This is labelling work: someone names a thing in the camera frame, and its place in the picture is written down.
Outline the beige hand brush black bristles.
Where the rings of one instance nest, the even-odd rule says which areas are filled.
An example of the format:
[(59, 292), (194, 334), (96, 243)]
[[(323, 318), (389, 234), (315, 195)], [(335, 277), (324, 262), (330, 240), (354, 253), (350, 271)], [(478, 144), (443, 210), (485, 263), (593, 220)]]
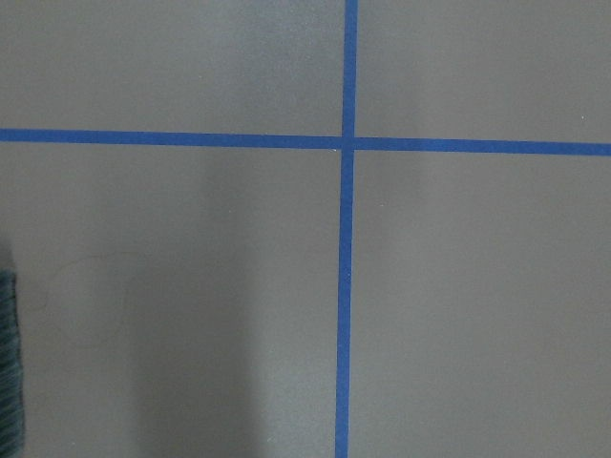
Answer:
[(25, 442), (23, 365), (16, 276), (1, 271), (1, 458), (21, 457)]

